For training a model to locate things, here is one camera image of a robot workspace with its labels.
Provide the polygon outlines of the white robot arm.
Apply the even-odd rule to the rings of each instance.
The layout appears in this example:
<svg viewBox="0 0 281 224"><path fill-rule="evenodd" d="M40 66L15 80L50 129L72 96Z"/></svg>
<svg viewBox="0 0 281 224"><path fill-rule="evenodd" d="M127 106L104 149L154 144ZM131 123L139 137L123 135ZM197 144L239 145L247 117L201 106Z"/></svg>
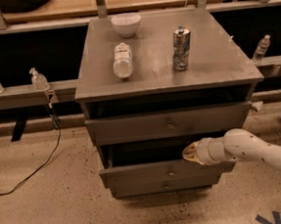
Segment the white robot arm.
<svg viewBox="0 0 281 224"><path fill-rule="evenodd" d="M260 161L281 171L281 146L264 142L244 129L231 129L220 138L203 138L182 152L183 158L201 165Z"/></svg>

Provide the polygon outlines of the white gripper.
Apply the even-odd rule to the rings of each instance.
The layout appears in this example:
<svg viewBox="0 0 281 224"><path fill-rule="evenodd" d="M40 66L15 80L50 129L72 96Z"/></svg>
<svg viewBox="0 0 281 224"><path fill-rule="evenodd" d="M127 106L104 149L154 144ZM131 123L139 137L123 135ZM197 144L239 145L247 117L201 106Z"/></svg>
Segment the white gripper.
<svg viewBox="0 0 281 224"><path fill-rule="evenodd" d="M198 143L193 142L182 152L183 158L203 165L211 165L229 161L232 155L224 148L223 138L203 138Z"/></svg>

